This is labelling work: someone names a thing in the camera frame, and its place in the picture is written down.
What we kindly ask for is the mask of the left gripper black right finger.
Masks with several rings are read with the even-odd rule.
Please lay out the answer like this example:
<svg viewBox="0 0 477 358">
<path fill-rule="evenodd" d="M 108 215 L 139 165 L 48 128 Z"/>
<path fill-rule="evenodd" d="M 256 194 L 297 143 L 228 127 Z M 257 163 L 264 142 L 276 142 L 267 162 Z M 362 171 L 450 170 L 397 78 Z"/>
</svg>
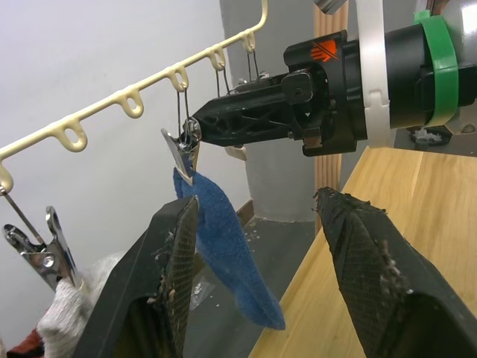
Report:
<svg viewBox="0 0 477 358">
<path fill-rule="evenodd" d="M 476 317 L 385 210 L 330 187 L 314 197 L 367 357 L 476 356 Z"/>
</svg>

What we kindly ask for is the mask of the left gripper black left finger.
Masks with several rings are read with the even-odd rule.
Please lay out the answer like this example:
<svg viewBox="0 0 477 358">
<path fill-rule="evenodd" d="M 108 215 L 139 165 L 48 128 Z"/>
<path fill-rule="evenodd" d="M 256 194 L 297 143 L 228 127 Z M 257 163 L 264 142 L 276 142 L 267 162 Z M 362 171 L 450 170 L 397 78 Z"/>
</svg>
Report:
<svg viewBox="0 0 477 358">
<path fill-rule="evenodd" d="M 165 204 L 111 271 L 75 357 L 181 357 L 195 265 L 196 197 Z"/>
</svg>

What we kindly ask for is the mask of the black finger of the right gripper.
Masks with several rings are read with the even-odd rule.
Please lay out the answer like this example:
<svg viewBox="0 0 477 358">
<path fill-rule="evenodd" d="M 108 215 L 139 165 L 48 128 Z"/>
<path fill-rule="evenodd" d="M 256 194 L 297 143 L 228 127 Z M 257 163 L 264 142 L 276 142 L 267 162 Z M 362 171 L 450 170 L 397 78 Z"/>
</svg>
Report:
<svg viewBox="0 0 477 358">
<path fill-rule="evenodd" d="M 215 98 L 192 115 L 201 139 L 213 145 L 244 145 L 283 139 L 297 128 L 292 107 L 284 101 L 260 104 L 243 95 Z"/>
<path fill-rule="evenodd" d="M 268 87 L 279 87 L 289 104 L 301 104 L 312 100 L 312 75 L 307 70 L 275 76 L 263 71 L 256 80 L 241 79 L 233 89 L 233 93 L 263 90 Z"/>
</svg>

